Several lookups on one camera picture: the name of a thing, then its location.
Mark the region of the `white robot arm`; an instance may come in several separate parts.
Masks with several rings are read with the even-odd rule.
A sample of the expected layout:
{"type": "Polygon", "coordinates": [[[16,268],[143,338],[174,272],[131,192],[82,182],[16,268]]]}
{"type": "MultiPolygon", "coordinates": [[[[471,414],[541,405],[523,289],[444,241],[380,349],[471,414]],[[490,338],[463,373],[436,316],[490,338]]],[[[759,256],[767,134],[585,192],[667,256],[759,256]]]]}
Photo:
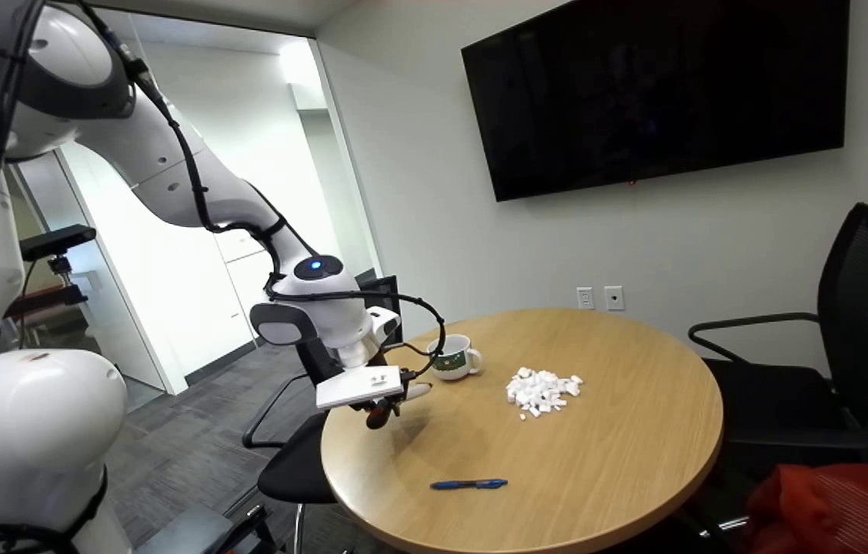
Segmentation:
{"type": "MultiPolygon", "coordinates": [[[[251,182],[209,152],[91,10],[49,0],[0,0],[0,332],[23,281],[3,171],[69,142],[99,154],[160,222],[250,235],[270,256],[251,329],[270,344],[291,344],[310,380],[365,364],[370,316],[343,262],[310,251],[251,182]]],[[[102,366],[99,355],[16,355],[0,344],[6,382],[91,376],[102,366]]]]}

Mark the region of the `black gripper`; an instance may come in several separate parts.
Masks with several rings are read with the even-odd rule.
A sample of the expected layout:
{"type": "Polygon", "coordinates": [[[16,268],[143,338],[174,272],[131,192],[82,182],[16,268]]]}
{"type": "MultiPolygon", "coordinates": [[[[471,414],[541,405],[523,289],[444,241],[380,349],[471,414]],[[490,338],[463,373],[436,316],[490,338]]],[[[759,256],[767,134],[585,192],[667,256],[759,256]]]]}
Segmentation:
{"type": "Polygon", "coordinates": [[[326,380],[335,380],[344,373],[344,362],[339,358],[335,349],[326,349],[321,338],[300,338],[296,344],[296,355],[305,366],[305,376],[313,382],[313,384],[323,384],[326,380]]]}

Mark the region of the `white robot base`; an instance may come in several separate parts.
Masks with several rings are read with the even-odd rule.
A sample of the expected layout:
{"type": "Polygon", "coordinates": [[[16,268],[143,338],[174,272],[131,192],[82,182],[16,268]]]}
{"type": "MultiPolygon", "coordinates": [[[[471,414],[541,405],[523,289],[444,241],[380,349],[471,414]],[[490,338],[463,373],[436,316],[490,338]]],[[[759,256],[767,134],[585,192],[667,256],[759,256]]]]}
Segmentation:
{"type": "Polygon", "coordinates": [[[102,355],[0,355],[0,554],[131,554],[105,468],[123,416],[125,382],[102,355]]]}

